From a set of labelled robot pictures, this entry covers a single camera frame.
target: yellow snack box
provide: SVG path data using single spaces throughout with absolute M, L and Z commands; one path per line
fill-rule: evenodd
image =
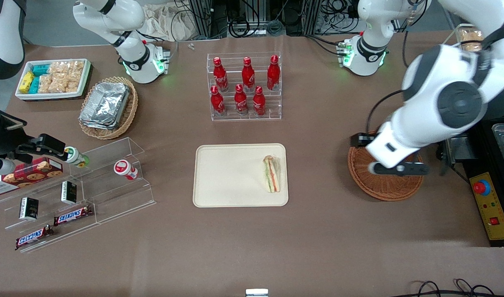
M 22 78 L 22 81 L 19 85 L 19 91 L 27 94 L 30 90 L 31 82 L 35 78 L 35 75 L 31 73 L 31 71 L 27 72 L 24 77 Z

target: red switch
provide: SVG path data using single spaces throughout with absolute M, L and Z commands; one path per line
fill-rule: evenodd
M 490 184 L 486 180 L 480 180 L 472 185 L 475 193 L 487 196 L 490 194 Z
M 490 218 L 490 224 L 499 224 L 499 220 L 496 218 Z

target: acrylic bottle rack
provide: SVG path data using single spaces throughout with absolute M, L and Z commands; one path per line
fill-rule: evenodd
M 267 70 L 270 66 L 270 57 L 276 54 L 279 56 L 279 68 L 281 70 L 279 78 L 279 90 L 271 91 L 267 88 Z M 213 58 L 219 57 L 222 66 L 226 69 L 228 75 L 229 89 L 227 92 L 220 93 L 224 98 L 224 105 L 226 107 L 226 115 L 217 116 L 214 113 L 213 107 L 210 102 L 210 87 L 215 86 L 215 78 L 213 76 Z M 237 108 L 235 106 L 234 96 L 235 96 L 235 85 L 238 83 L 242 84 L 243 79 L 241 72 L 243 70 L 243 58 L 250 57 L 252 60 L 252 67 L 255 71 L 256 76 L 256 86 L 263 87 L 263 94 L 266 99 L 266 110 L 264 116 L 257 117 L 253 111 L 253 96 L 254 93 L 246 93 L 246 104 L 248 105 L 248 114 L 241 116 L 237 113 Z M 283 67 L 282 67 L 282 56 L 280 52 L 253 52 L 253 53 L 218 53 L 218 54 L 208 54 L 207 63 L 207 77 L 208 77 L 208 104 L 210 107 L 210 113 L 212 120 L 214 122 L 223 120 L 280 120 L 282 118 L 282 78 L 283 78 Z
M 140 161 L 136 157 L 143 152 L 140 146 L 127 137 L 83 153 L 90 160 L 85 168 L 79 169 L 64 164 L 64 175 L 45 180 L 44 184 L 38 182 L 37 186 L 10 192 L 6 197 L 0 196 L 0 206 L 5 213 L 6 230 L 14 232 L 16 238 L 37 231 L 46 224 L 53 226 L 54 217 L 85 205 L 91 205 L 94 212 L 91 216 L 52 227 L 55 232 L 53 235 L 22 246 L 19 251 L 31 252 L 44 248 L 99 224 L 155 204 L 151 185 L 144 179 Z M 128 160 L 138 169 L 135 180 L 128 180 L 114 173 L 114 164 L 120 159 Z M 61 202 L 63 181 L 77 185 L 78 201 L 75 205 Z M 39 200 L 36 220 L 19 220 L 20 200 L 23 197 Z

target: brown table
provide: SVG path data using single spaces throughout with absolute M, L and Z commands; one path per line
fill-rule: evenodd
M 449 32 L 412 33 L 407 60 Z M 422 151 L 432 173 L 398 203 L 368 197 L 348 173 L 350 135 L 371 106 L 400 88 L 402 35 L 373 76 L 339 69 L 305 38 L 223 39 L 180 44 L 169 75 L 136 85 L 140 105 L 124 136 L 146 152 L 144 176 L 158 203 L 31 254 L 13 251 L 0 210 L 0 297 L 10 296 L 375 296 L 411 293 L 417 280 L 454 289 L 453 278 L 504 293 L 504 248 L 488 248 L 469 185 L 439 177 L 434 147 Z M 206 96 L 206 54 L 282 51 L 283 120 L 213 123 Z M 125 76 L 111 46 L 27 47 L 27 60 L 87 58 L 91 85 Z M 81 151 L 108 143 L 78 125 L 80 100 L 25 103 L 8 112 Z M 376 126 L 401 105 L 383 103 Z M 283 207 L 197 208 L 192 203 L 195 150 L 203 144 L 286 146 L 290 198 Z

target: small bottle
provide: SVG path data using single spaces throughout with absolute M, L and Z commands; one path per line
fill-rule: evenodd
M 256 73 L 252 68 L 252 59 L 250 57 L 244 57 L 243 59 L 243 84 L 244 84 L 244 92 L 251 93 L 254 92 L 254 88 L 256 87 Z
M 128 180 L 134 180 L 138 177 L 138 169 L 131 165 L 128 160 L 119 160 L 114 164 L 114 172 L 122 175 Z
M 235 86 L 235 107 L 237 107 L 237 113 L 240 116 L 248 115 L 248 106 L 246 105 L 246 94 L 243 92 L 243 85 L 240 83 Z
M 256 87 L 256 94 L 253 96 L 253 109 L 256 112 L 258 117 L 262 117 L 265 115 L 265 107 L 266 100 L 263 95 L 263 88 L 260 86 Z
M 66 163 L 74 165 L 78 168 L 83 168 L 88 165 L 88 157 L 84 154 L 80 154 L 78 149 L 73 146 L 65 147 L 65 153 L 67 153 Z
M 212 107 L 213 107 L 213 112 L 215 113 L 215 116 L 224 116 L 226 115 L 226 107 L 224 106 L 224 98 L 222 97 L 221 94 L 218 92 L 217 86 L 212 86 L 210 89 L 210 92 L 212 93 Z
M 279 91 L 279 76 L 281 75 L 281 70 L 279 69 L 279 57 L 272 55 L 270 57 L 270 66 L 267 70 L 267 88 L 271 91 Z
M 226 74 L 226 69 L 222 66 L 222 62 L 220 62 L 220 58 L 213 58 L 213 64 L 215 65 L 213 70 L 215 83 L 217 84 L 220 92 L 228 92 L 228 75 Z

